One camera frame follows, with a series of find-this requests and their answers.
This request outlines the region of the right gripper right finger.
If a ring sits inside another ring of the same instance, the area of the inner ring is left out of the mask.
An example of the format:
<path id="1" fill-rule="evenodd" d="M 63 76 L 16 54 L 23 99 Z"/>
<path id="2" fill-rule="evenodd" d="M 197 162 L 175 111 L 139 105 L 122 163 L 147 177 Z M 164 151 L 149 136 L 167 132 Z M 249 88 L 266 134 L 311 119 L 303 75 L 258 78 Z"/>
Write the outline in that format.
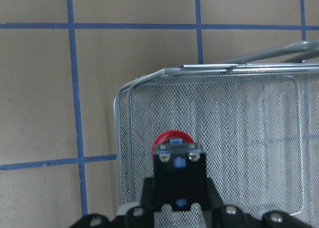
<path id="1" fill-rule="evenodd" d="M 204 195 L 204 210 L 214 210 L 224 206 L 223 200 L 218 193 L 211 178 L 206 178 L 206 194 Z"/>

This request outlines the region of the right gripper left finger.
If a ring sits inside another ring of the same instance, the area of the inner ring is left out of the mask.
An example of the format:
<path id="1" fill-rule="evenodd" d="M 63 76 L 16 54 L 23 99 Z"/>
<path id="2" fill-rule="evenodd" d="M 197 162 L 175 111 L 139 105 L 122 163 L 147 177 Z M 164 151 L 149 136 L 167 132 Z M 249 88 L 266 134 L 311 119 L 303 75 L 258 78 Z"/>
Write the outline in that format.
<path id="1" fill-rule="evenodd" d="M 152 177 L 144 179 L 140 206 L 148 210 L 155 210 L 155 188 Z"/>

